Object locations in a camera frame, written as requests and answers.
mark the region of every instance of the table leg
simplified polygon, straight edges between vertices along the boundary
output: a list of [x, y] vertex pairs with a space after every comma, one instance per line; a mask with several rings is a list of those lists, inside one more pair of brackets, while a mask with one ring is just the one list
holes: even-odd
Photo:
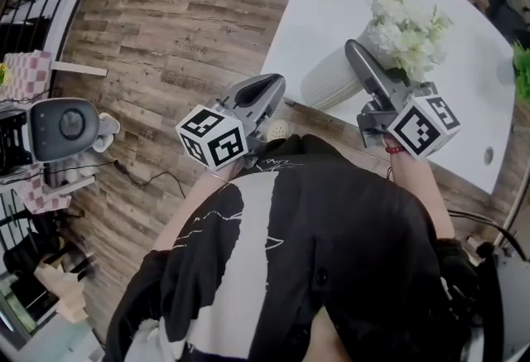
[[81, 273], [88, 268], [92, 262], [93, 257], [88, 257], [83, 259], [76, 267], [74, 267], [70, 272], [71, 273]]
[[65, 244], [65, 247], [63, 247], [61, 250], [59, 250], [56, 254], [52, 254], [48, 258], [44, 259], [43, 262], [47, 263], [48, 265], [51, 265], [56, 260], [62, 258], [65, 254], [67, 254], [67, 253], [69, 253], [69, 252], [71, 252], [73, 250], [76, 250], [76, 249], [77, 249], [77, 246], [74, 243], [72, 243], [71, 241], [68, 241]]
[[65, 186], [60, 186], [59, 188], [50, 190], [50, 192], [46, 193], [46, 198], [50, 199], [51, 197], [59, 197], [61, 195], [68, 195], [74, 192], [75, 190], [78, 190], [79, 188], [83, 188], [84, 186], [89, 186], [94, 181], [95, 181], [94, 175], [85, 176], [77, 181], [66, 184]]
[[65, 63], [64, 61], [52, 61], [51, 68], [53, 70], [63, 70], [66, 72], [78, 72], [80, 74], [89, 74], [97, 76], [107, 76], [106, 69], [100, 69], [99, 67], [90, 67], [83, 65], [76, 65], [74, 63]]

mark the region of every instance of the red bracelet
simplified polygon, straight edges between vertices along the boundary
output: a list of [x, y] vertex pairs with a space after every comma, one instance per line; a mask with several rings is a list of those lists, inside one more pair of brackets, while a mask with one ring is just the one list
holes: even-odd
[[407, 149], [404, 146], [397, 146], [397, 147], [385, 147], [384, 151], [388, 154], [396, 154], [399, 152], [405, 152]]

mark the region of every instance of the wooden floor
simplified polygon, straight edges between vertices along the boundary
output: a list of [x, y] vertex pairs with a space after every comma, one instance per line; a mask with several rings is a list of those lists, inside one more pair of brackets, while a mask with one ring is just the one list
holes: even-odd
[[[83, 0], [66, 44], [64, 60], [108, 69], [104, 79], [61, 74], [65, 96], [93, 101], [119, 119], [122, 130], [104, 154], [125, 163], [138, 179], [171, 171], [187, 192], [202, 170], [182, 156], [175, 125], [197, 104], [258, 74], [288, 0]], [[486, 0], [470, 0], [484, 8]], [[310, 109], [281, 106], [297, 133], [333, 143], [352, 162], [385, 175], [381, 150], [367, 152], [356, 128]], [[516, 108], [515, 121], [528, 124]], [[513, 201], [529, 146], [510, 139], [503, 172], [492, 196], [441, 169], [436, 170], [449, 207], [502, 221]], [[145, 190], [112, 166], [95, 184], [75, 193], [86, 216], [75, 232], [97, 258], [87, 281], [88, 313], [104, 337], [109, 319], [152, 242], [182, 202], [176, 183], [164, 176]], [[468, 225], [459, 224], [461, 228]]]

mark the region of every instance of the pink checkered cloth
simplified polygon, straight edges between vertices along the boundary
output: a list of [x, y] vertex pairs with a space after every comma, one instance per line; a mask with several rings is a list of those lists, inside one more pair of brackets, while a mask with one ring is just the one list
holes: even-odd
[[[22, 100], [33, 99], [50, 87], [51, 54], [46, 51], [32, 53], [6, 54], [4, 63], [11, 73], [11, 79], [2, 87], [5, 99]], [[30, 166], [25, 176], [30, 177], [39, 173], [41, 165]], [[50, 187], [44, 183], [42, 175], [18, 182], [15, 191], [22, 203], [33, 214], [50, 210], [65, 209], [70, 205], [71, 197], [48, 197]]]

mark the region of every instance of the white vase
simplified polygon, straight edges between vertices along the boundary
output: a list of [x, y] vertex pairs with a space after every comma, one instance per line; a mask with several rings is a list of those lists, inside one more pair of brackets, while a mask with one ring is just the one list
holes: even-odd
[[[356, 41], [373, 54], [368, 28], [369, 24]], [[362, 90], [363, 86], [346, 58], [344, 45], [321, 60], [301, 81], [301, 95], [306, 105], [318, 110], [327, 110]]]

